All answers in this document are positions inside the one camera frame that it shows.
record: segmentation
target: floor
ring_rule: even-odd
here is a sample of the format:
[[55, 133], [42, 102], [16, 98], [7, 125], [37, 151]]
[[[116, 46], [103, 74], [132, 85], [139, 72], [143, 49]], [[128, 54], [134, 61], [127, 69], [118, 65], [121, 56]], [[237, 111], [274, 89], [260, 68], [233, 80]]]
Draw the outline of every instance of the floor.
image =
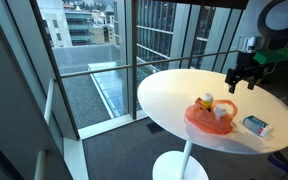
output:
[[[265, 76], [263, 89], [288, 104], [288, 69]], [[149, 118], [83, 140], [89, 178], [93, 180], [149, 180], [155, 160], [170, 150], [183, 151], [184, 141], [162, 131], [152, 134]], [[288, 148], [282, 150], [288, 157]], [[285, 173], [264, 155], [236, 155], [193, 146], [191, 156], [211, 180], [277, 180]]]

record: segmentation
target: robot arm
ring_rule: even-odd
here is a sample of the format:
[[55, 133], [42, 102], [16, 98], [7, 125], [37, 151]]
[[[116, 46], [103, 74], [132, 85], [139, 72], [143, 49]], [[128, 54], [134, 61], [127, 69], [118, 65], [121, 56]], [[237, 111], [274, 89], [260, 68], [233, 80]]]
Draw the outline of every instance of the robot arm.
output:
[[[244, 31], [246, 31], [246, 36], [241, 36], [238, 46], [238, 57], [236, 61], [236, 67], [234, 69], [229, 69], [227, 72], [227, 76], [225, 82], [229, 85], [229, 92], [235, 92], [236, 84], [241, 81], [242, 79], [248, 78], [248, 89], [253, 89], [256, 81], [258, 79], [263, 78], [264, 75], [264, 66], [266, 63], [278, 62], [288, 60], [288, 51], [286, 53], [282, 52], [281, 54], [276, 54], [277, 51], [270, 51], [269, 53], [262, 53], [265, 54], [262, 57], [262, 54], [257, 54], [257, 52], [262, 49], [260, 47], [260, 41], [262, 35], [264, 38], [270, 39], [278, 39], [278, 38], [288, 38], [288, 28], [283, 30], [273, 30], [269, 28], [266, 24], [266, 16], [271, 11], [271, 9], [278, 4], [282, 3], [285, 0], [272, 0], [269, 2], [264, 8], [259, 6], [263, 5], [263, 0], [250, 0], [249, 4], [246, 8], [245, 16], [243, 19], [244, 23]], [[257, 27], [254, 30], [254, 9], [263, 9], [259, 14], [259, 18], [257, 23]]]

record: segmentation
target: small container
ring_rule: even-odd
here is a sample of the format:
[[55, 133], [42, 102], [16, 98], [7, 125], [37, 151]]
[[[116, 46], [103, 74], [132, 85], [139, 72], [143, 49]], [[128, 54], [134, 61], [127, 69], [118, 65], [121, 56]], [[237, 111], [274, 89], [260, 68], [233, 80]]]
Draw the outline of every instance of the small container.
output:
[[227, 114], [225, 104], [217, 104], [213, 109], [214, 117], [216, 120], [221, 120]]
[[212, 103], [213, 103], [213, 96], [210, 93], [205, 93], [202, 99], [203, 106], [208, 110], [211, 111]]
[[256, 118], [255, 116], [246, 117], [243, 121], [243, 125], [261, 137], [267, 136], [273, 130], [272, 126], [269, 126], [266, 122]]

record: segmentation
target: building window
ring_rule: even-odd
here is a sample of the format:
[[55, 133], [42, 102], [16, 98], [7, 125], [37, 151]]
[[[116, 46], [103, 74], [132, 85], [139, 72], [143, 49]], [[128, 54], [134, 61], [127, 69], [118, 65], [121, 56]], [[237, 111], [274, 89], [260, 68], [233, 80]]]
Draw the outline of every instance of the building window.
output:
[[57, 21], [56, 21], [56, 20], [53, 20], [53, 24], [54, 24], [54, 27], [55, 27], [55, 28], [58, 28], [58, 24], [57, 24]]
[[57, 40], [62, 41], [62, 37], [60, 33], [57, 33], [56, 36], [57, 36]]

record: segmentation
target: orange object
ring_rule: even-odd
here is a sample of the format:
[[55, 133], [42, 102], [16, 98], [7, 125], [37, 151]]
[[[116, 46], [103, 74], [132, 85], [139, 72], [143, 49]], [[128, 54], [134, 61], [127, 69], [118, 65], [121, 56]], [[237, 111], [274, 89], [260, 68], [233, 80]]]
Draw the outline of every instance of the orange object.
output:
[[[217, 104], [228, 104], [233, 107], [232, 114], [226, 114], [221, 120], [216, 120], [212, 113]], [[237, 114], [237, 107], [230, 100], [214, 100], [211, 107], [212, 111], [203, 106], [202, 99], [197, 98], [194, 105], [189, 106], [185, 111], [185, 117], [188, 121], [200, 128], [202, 131], [212, 134], [227, 134], [233, 130], [231, 122]]]

